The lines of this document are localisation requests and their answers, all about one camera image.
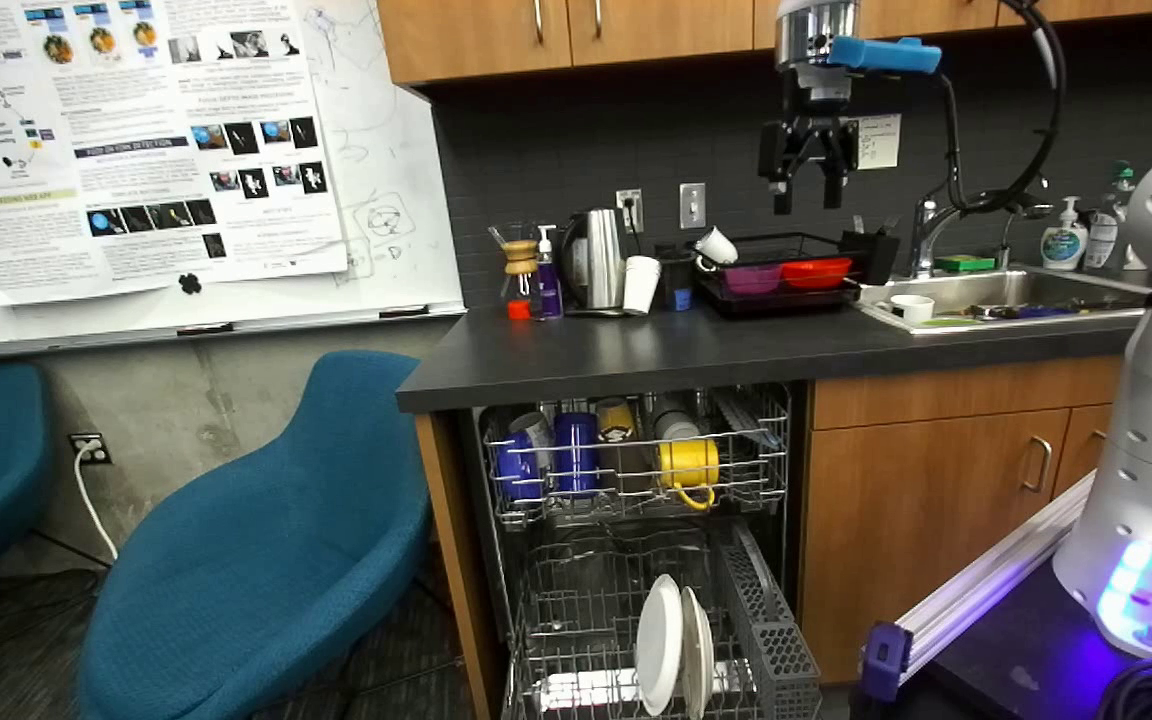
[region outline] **kitchen counter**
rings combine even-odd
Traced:
[[[476,484],[470,460],[470,409],[1116,356],[1131,327],[1136,320],[1106,320],[916,340],[852,310],[776,320],[726,320],[710,310],[640,320],[459,320],[410,378],[399,409],[418,415],[431,526],[476,715],[490,720],[501,710],[505,650],[485,601],[470,494]]]
[[[705,386],[885,378],[1049,356],[1113,356],[1136,320],[903,335],[865,311],[726,320],[710,310],[640,320],[459,320],[399,389],[405,411],[618,398]]]

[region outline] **power outlet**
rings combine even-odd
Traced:
[[[70,433],[70,453],[86,453],[86,464],[111,464],[102,433]]]
[[[710,209],[705,209],[705,183],[680,183],[680,230],[705,230]]]
[[[644,231],[644,190],[621,190],[618,209],[636,231]]]

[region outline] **white plate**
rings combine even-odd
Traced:
[[[633,664],[636,664],[640,702],[648,715],[659,715],[673,702],[673,687],[680,683],[683,632],[688,632],[683,626],[688,626],[683,591],[663,573],[658,575],[644,601],[636,644],[633,644]]]
[[[712,644],[712,626],[705,603],[697,601],[691,589],[683,589],[683,611],[688,622],[688,638],[683,638],[683,676],[680,676],[680,691],[688,705],[688,720],[705,715],[710,691],[712,691],[712,670],[715,670],[715,644]]]

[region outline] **wall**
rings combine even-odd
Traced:
[[[1109,191],[1116,166],[1152,166],[1152,22],[1065,26],[1073,98],[1049,177],[1055,197]],[[1037,150],[1049,94],[1024,32],[949,38],[949,76],[966,109],[968,190],[997,190]],[[750,231],[827,231],[852,217],[868,230],[908,230],[933,190],[944,126],[933,94],[897,99],[903,111],[902,174],[855,177],[842,211],[822,209],[817,169],[798,183],[798,211],[772,217],[756,177],[760,126],[776,115],[772,61],[688,61],[621,73],[524,76],[507,85],[437,87],[445,177],[470,304],[497,311],[501,256],[492,220],[557,220],[614,190],[644,190],[648,246],[697,239],[677,231],[677,183],[710,179],[712,220]],[[986,217],[949,231],[944,249],[997,249],[1003,220]],[[1015,256],[1037,262],[1039,225],[1020,225]]]
[[[1152,166],[1152,22],[1065,28],[1073,99],[1055,191],[1106,191],[1116,166]],[[1046,111],[1037,61],[1020,32],[944,42],[966,99],[968,190],[1000,183],[1024,156]],[[798,183],[798,211],[772,217],[756,177],[756,129],[776,115],[764,57],[651,64],[633,73],[531,76],[514,85],[442,87],[442,150],[470,304],[497,311],[492,220],[568,220],[614,190],[644,190],[648,246],[677,231],[677,183],[710,179],[712,220],[739,231],[842,231],[908,225],[939,169],[937,98],[903,98],[902,174],[862,177],[850,209],[822,211],[822,183]],[[992,249],[1000,220],[955,230],[944,249]],[[1015,230],[1033,262],[1037,230]],[[93,500],[123,542],[135,521],[192,478],[261,448],[294,411],[314,356],[327,348],[399,348],[425,356],[449,324],[397,324],[223,346],[163,346],[49,356],[62,428],[102,428],[117,464],[93,469]],[[56,473],[44,531],[102,551],[70,473]],[[49,546],[18,549],[0,573],[77,566]]]
[[[428,320],[44,356],[62,411],[56,448],[65,448],[65,433],[106,433],[111,464],[89,464],[86,478],[111,542],[123,546],[167,494],[271,439],[297,411],[322,353],[390,348],[425,356],[445,331],[449,320]],[[106,558],[70,464],[56,469],[41,531]],[[24,542],[0,561],[0,575],[56,567],[89,567],[89,561],[49,542]]]

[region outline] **poster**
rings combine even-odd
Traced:
[[[0,0],[0,304],[345,271],[316,109],[289,0]]]

